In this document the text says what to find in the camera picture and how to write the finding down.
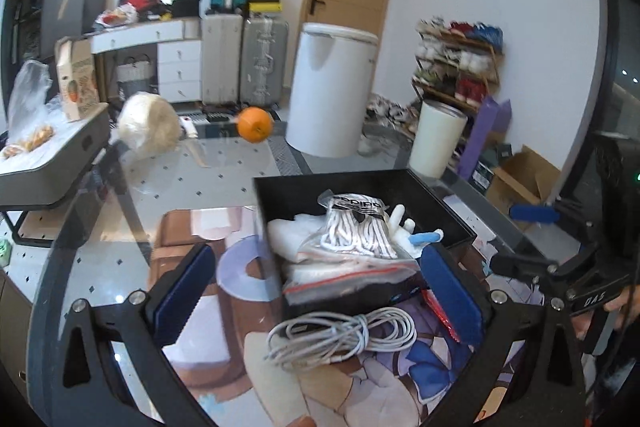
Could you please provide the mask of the red white tissue pack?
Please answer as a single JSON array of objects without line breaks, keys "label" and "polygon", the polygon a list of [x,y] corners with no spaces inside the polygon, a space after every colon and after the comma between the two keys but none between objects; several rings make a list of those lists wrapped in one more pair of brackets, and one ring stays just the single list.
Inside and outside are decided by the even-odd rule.
[{"label": "red white tissue pack", "polygon": [[454,341],[457,341],[457,343],[458,343],[460,341],[460,337],[457,334],[456,330],[454,329],[454,326],[452,326],[452,324],[451,324],[451,322],[449,320],[449,317],[447,317],[447,314],[444,311],[444,308],[438,302],[438,300],[435,297],[435,294],[433,293],[433,291],[431,289],[423,289],[422,297],[423,297],[425,303],[427,304],[427,306],[436,315],[436,317],[438,318],[438,321],[440,322],[440,324],[442,324],[442,326],[444,326],[445,329],[447,329],[447,332],[448,332],[449,336]]}]

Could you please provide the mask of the white blue plush toy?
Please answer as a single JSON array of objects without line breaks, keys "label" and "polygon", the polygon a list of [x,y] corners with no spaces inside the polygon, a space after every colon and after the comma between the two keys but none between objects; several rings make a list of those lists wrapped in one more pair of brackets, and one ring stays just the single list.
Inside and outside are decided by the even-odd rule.
[{"label": "white blue plush toy", "polygon": [[393,242],[413,259],[419,259],[427,245],[438,244],[444,238],[444,231],[417,232],[416,222],[405,217],[404,205],[396,205],[388,216],[388,228]]}]

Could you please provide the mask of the bagged white adidas laces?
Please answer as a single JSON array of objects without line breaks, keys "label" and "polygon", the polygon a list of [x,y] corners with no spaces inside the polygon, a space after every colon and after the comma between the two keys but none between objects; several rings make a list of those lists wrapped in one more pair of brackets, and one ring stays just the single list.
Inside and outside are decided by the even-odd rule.
[{"label": "bagged white adidas laces", "polygon": [[329,259],[326,263],[364,262],[369,265],[416,265],[390,237],[386,206],[381,199],[364,194],[325,191],[318,203],[326,222],[314,243]]}]

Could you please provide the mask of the white foam block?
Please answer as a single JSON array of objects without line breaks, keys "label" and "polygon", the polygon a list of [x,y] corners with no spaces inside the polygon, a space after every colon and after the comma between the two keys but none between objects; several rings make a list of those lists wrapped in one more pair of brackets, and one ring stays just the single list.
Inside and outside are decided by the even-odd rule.
[{"label": "white foam block", "polygon": [[273,254],[291,263],[329,259],[314,243],[326,218],[299,213],[293,220],[274,219],[267,223],[267,239]]}]

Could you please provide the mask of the open cardboard box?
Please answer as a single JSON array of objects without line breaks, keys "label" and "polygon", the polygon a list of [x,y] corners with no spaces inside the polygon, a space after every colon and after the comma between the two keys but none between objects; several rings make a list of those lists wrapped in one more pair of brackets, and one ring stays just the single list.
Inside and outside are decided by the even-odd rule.
[{"label": "open cardboard box", "polygon": [[493,166],[483,154],[469,179],[506,217],[514,205],[541,205],[551,194],[560,170],[526,145]]}]

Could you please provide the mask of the purple paper bag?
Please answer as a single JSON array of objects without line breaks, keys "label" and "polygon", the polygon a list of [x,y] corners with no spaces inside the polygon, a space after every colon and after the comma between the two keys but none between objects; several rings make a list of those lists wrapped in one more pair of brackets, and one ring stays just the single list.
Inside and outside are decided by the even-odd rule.
[{"label": "purple paper bag", "polygon": [[469,180],[475,169],[480,153],[491,132],[506,133],[512,118],[511,101],[497,102],[492,96],[485,98],[478,111],[465,149],[460,157],[457,173]]}]

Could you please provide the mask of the small white trash bin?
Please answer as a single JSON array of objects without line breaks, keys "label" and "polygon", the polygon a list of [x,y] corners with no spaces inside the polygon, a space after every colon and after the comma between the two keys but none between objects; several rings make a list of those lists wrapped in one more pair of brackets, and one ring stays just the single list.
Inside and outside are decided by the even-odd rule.
[{"label": "small white trash bin", "polygon": [[424,101],[409,157],[409,168],[438,179],[445,172],[468,121],[459,109],[442,102]]}]

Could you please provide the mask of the anime printed desk mat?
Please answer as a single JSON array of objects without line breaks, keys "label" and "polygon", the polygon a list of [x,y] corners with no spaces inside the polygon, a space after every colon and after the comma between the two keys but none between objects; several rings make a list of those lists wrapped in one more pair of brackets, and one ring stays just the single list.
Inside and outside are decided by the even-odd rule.
[{"label": "anime printed desk mat", "polygon": [[197,243],[216,272],[164,355],[221,426],[416,426],[474,350],[457,343],[422,291],[371,313],[286,319],[252,207],[172,210],[155,236],[157,282]]}]

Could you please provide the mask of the wooden shoe rack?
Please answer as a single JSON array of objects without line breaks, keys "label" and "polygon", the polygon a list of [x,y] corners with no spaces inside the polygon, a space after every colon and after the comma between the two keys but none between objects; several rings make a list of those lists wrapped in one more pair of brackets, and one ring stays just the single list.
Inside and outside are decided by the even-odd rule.
[{"label": "wooden shoe rack", "polygon": [[411,86],[421,101],[439,102],[475,117],[500,88],[503,31],[482,22],[418,20],[419,44]]}]

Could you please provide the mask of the grey side table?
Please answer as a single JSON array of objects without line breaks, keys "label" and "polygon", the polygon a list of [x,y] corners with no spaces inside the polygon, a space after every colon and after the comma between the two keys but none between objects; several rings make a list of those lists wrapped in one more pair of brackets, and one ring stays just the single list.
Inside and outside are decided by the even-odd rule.
[{"label": "grey side table", "polygon": [[100,103],[83,120],[64,120],[52,138],[32,152],[1,161],[1,217],[15,244],[52,245],[44,236],[21,236],[22,224],[30,212],[58,208],[74,196],[110,134],[107,105]]}]

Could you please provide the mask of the white cylindrical appliance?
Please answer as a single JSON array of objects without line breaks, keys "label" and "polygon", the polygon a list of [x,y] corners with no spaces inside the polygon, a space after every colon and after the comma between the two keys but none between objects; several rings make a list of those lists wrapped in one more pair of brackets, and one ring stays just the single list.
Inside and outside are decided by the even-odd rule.
[{"label": "white cylindrical appliance", "polygon": [[378,54],[370,32],[303,24],[285,140],[299,152],[342,158],[357,152]]}]

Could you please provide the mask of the black cardboard box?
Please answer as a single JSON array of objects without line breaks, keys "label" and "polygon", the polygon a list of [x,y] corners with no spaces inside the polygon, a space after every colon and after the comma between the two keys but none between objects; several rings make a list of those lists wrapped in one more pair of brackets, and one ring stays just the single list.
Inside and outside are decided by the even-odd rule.
[{"label": "black cardboard box", "polygon": [[476,237],[407,169],[272,176],[254,187],[287,319],[400,303],[426,286],[411,235],[456,258]]}]

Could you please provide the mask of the bagged white noodle bundle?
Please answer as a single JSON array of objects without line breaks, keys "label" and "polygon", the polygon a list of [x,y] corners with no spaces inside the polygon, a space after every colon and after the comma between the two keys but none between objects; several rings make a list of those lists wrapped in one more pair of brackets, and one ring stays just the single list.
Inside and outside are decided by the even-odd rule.
[{"label": "bagged white noodle bundle", "polygon": [[173,150],[182,127],[175,109],[158,94],[138,92],[125,102],[118,116],[119,140],[140,157]]}]

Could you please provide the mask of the orange fruit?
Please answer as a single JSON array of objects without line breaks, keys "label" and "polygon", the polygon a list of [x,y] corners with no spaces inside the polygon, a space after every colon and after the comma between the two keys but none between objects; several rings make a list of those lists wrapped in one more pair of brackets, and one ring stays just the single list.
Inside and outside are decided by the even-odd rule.
[{"label": "orange fruit", "polygon": [[273,119],[265,109],[250,106],[244,108],[236,118],[239,136],[250,143],[267,140],[273,129]]}]

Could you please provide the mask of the plastic bag with snacks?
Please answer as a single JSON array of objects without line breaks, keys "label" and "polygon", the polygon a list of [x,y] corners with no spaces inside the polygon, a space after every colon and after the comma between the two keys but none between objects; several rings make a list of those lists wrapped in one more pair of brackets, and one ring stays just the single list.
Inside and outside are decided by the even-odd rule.
[{"label": "plastic bag with snacks", "polygon": [[55,135],[65,120],[60,97],[47,100],[52,79],[46,65],[27,60],[18,72],[8,108],[8,137],[2,158],[32,153]]}]

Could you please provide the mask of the silver suitcase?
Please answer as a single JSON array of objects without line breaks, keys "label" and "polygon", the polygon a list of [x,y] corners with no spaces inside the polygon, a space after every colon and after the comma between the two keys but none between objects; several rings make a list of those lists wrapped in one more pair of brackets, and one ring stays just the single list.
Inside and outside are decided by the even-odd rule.
[{"label": "silver suitcase", "polygon": [[288,23],[280,18],[251,17],[244,23],[240,64],[240,102],[270,107],[281,98]]}]

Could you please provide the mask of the orange fruit carton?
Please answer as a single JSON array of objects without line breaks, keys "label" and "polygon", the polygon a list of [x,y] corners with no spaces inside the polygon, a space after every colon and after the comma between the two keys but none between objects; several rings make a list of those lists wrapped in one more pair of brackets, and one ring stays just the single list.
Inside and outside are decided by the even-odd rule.
[{"label": "orange fruit carton", "polygon": [[63,38],[54,52],[63,112],[69,121],[84,119],[100,103],[91,40]]}]

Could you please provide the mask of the wicker basket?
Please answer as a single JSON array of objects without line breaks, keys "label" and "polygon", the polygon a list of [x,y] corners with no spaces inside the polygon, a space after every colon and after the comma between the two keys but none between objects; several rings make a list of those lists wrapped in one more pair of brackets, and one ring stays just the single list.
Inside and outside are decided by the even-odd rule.
[{"label": "wicker basket", "polygon": [[153,66],[147,55],[127,57],[122,64],[116,67],[119,98],[126,101],[138,92],[150,92],[152,78]]}]

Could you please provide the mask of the white suitcase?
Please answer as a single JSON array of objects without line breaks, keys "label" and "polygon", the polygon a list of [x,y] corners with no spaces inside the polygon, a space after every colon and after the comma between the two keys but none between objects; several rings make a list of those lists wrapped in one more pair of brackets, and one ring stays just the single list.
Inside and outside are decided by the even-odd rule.
[{"label": "white suitcase", "polygon": [[236,103],[243,17],[236,14],[206,15],[202,20],[202,102],[208,105]]}]

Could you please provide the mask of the white drawer desk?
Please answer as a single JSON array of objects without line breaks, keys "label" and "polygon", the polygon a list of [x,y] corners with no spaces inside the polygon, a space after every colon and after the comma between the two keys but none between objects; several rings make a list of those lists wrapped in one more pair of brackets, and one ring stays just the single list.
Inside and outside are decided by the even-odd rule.
[{"label": "white drawer desk", "polygon": [[146,22],[99,32],[91,37],[94,54],[116,52],[121,57],[148,52],[155,69],[157,91],[169,103],[201,101],[202,22],[183,17]]}]

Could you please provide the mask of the black cabinet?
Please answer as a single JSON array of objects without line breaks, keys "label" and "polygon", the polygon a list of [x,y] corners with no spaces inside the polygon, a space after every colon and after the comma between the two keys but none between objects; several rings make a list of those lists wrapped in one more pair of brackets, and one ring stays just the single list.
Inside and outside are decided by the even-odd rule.
[{"label": "black cabinet", "polygon": [[8,107],[14,80],[26,60],[40,57],[43,0],[4,0],[1,20],[1,92]]}]

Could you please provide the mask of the dark grey refrigerator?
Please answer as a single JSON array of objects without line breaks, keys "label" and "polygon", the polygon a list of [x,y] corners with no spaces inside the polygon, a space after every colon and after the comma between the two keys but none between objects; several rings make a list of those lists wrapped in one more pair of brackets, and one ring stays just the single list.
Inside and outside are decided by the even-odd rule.
[{"label": "dark grey refrigerator", "polygon": [[61,38],[77,38],[92,31],[106,0],[43,0],[40,25],[40,57],[54,55]]}]

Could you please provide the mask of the white handled knife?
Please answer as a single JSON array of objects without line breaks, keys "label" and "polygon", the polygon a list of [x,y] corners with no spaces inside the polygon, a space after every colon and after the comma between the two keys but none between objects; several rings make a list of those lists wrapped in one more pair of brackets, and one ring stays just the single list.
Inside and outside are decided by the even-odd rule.
[{"label": "white handled knife", "polygon": [[180,116],[179,119],[183,130],[182,143],[201,168],[209,168],[206,150],[198,139],[198,129],[196,129],[192,118]]}]

